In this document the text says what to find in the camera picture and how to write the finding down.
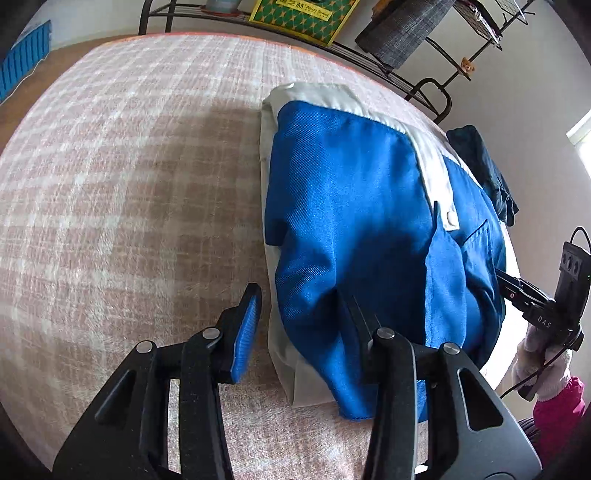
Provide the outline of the pink sleeved forearm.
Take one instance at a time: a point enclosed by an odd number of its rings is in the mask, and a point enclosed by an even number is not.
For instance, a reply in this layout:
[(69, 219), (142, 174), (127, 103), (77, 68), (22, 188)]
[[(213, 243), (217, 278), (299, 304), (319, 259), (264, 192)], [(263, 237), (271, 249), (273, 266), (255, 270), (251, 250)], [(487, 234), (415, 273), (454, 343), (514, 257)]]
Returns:
[(538, 400), (533, 417), (519, 425), (546, 467), (563, 450), (584, 417), (585, 384), (578, 377), (563, 381), (564, 388), (553, 398)]

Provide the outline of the white gloved right hand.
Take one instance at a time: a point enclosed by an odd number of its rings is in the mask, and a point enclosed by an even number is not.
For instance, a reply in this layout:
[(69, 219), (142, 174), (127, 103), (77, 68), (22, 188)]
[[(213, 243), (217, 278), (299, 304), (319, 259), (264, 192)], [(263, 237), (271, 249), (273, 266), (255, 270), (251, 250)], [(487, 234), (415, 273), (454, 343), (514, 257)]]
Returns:
[(560, 345), (551, 345), (546, 332), (529, 326), (525, 338), (517, 348), (516, 361), (512, 367), (513, 382), (522, 382), (528, 376), (535, 374), (558, 353), (560, 356), (540, 375), (535, 375), (524, 383), (524, 386), (538, 386), (536, 391), (538, 401), (554, 399), (565, 389), (571, 379), (572, 351), (563, 350)]

